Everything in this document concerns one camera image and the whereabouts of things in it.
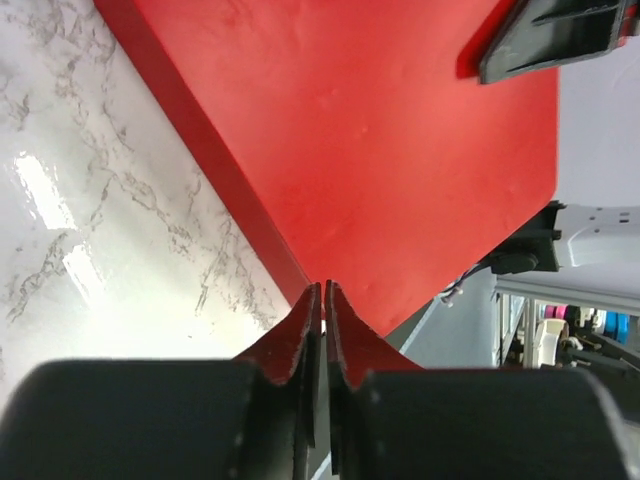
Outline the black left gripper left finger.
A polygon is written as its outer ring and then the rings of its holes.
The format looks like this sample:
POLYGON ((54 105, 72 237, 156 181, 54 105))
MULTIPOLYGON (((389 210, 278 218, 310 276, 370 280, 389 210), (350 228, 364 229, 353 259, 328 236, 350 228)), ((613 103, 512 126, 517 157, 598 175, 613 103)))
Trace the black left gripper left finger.
POLYGON ((230 360, 65 360, 1 419, 5 479, 303 479, 315 444, 321 288, 230 360))

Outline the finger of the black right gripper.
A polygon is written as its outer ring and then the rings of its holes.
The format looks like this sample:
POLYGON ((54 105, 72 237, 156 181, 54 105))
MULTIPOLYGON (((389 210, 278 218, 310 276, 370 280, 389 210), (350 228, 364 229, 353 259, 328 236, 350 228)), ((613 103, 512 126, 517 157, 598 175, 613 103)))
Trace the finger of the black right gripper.
POLYGON ((482 84, 597 58, 639 34, 639 3, 518 1, 479 62, 482 84))

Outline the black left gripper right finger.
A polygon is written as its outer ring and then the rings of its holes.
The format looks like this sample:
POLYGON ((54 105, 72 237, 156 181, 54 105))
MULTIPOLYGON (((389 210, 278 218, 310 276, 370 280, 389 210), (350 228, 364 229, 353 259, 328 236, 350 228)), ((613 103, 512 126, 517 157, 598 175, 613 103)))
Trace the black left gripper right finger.
POLYGON ((343 479, 635 479, 612 395, 578 369, 425 369, 325 288, 331 463, 343 479))

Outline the red box lid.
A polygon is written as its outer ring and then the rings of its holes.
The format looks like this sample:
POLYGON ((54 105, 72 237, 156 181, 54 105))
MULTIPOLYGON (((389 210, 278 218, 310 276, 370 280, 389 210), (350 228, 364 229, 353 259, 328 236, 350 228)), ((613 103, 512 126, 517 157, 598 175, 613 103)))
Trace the red box lid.
POLYGON ((476 80, 511 1, 100 1, 289 301, 388 334, 556 189, 558 74, 476 80))

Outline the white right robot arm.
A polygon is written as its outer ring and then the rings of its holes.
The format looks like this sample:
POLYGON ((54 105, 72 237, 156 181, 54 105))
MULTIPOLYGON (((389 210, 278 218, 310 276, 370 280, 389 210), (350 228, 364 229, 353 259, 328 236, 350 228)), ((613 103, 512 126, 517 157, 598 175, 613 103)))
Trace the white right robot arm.
MULTIPOLYGON (((597 58, 638 33, 636 1, 518 1, 479 62, 479 80, 491 84, 597 58)), ((504 275, 638 259, 638 208, 551 201, 477 267, 504 275)))

